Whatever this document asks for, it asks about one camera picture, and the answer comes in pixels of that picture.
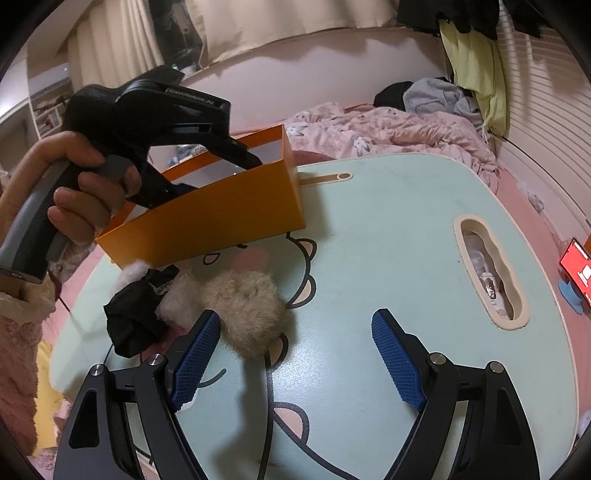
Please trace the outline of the person's left hand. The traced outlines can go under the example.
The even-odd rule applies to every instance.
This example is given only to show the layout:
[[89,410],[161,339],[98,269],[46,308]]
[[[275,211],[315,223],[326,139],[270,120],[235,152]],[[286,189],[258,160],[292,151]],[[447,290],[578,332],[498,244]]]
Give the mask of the person's left hand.
[[53,193],[47,218],[76,245],[88,246],[104,229],[128,197],[142,186],[133,166],[113,181],[95,172],[104,156],[81,134],[65,131],[37,142],[25,154],[1,195],[1,236],[5,237],[33,187],[50,166],[66,159],[83,169],[75,179]]

